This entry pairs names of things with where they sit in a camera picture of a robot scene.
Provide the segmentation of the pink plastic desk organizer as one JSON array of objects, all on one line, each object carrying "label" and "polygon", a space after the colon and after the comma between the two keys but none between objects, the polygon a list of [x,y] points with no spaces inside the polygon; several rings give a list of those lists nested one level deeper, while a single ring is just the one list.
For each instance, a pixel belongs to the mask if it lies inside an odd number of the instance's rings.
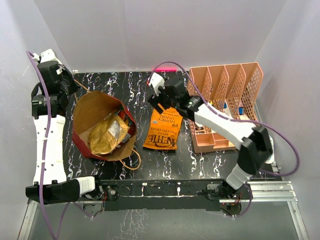
[{"label": "pink plastic desk organizer", "polygon": [[[256,121],[254,105],[263,81],[263,71],[257,62],[197,66],[190,68],[189,75],[204,98],[217,110],[229,107],[234,119],[244,116]],[[227,138],[207,126],[189,122],[195,153],[207,153],[236,149]]]}]

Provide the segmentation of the orange kettle chips bag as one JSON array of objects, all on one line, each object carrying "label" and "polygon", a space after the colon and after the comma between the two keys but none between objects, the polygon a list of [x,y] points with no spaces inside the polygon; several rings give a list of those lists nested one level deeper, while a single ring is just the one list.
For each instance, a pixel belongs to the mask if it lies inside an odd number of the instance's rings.
[{"label": "orange kettle chips bag", "polygon": [[154,109],[143,147],[152,150],[177,150],[182,120],[183,117],[173,107],[165,109],[161,114]]}]

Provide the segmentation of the gold snack bag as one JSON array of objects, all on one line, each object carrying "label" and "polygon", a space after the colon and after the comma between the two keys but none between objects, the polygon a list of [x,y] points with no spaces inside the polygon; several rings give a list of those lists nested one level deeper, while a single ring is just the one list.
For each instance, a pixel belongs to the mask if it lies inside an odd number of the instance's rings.
[{"label": "gold snack bag", "polygon": [[113,152],[124,139],[129,127],[118,116],[117,111],[111,112],[100,121],[89,133],[88,143],[91,153],[105,155]]}]

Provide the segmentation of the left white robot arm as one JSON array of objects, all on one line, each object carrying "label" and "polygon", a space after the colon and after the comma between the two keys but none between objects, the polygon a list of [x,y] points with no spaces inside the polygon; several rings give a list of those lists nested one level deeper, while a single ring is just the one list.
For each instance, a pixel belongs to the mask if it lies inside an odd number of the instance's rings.
[{"label": "left white robot arm", "polygon": [[76,202],[83,195],[97,200],[102,185],[94,176],[68,180],[63,160],[63,131],[68,96],[78,90],[73,76],[57,60],[36,64],[43,81],[31,92],[31,115],[36,130],[37,160],[33,184],[25,188],[26,196],[47,204]]}]

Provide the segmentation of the red paper bag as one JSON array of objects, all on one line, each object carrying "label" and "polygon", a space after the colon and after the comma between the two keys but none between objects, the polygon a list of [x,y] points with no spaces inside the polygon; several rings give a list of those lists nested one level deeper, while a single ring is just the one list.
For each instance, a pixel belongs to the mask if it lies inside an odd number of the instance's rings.
[{"label": "red paper bag", "polygon": [[134,149],[137,136],[136,122],[124,103],[102,91],[86,90],[75,97],[72,115],[72,141],[85,158],[120,162],[135,171],[142,159]]}]

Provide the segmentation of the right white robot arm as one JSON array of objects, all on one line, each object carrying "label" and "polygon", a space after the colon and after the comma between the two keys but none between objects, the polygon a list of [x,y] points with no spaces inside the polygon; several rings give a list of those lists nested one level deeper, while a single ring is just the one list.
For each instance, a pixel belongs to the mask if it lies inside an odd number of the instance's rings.
[{"label": "right white robot arm", "polygon": [[264,126],[236,121],[206,104],[200,96],[189,95],[180,80],[170,84],[169,80],[153,73],[147,84],[154,90],[148,102],[159,114],[172,107],[182,117],[209,127],[238,149],[235,167],[218,187],[209,191],[210,194],[222,198],[235,198],[240,194],[241,187],[273,155],[268,130]]}]

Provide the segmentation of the red doritos bag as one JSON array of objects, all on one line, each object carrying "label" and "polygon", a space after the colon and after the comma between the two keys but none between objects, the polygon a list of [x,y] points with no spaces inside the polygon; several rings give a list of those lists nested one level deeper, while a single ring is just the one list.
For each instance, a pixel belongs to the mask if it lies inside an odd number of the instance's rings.
[{"label": "red doritos bag", "polygon": [[131,120],[131,118],[125,113],[124,110],[120,110],[117,114],[124,121],[124,123],[129,127],[127,133],[125,134],[124,139],[116,146],[117,148],[120,148],[134,135],[136,130],[136,125]]}]

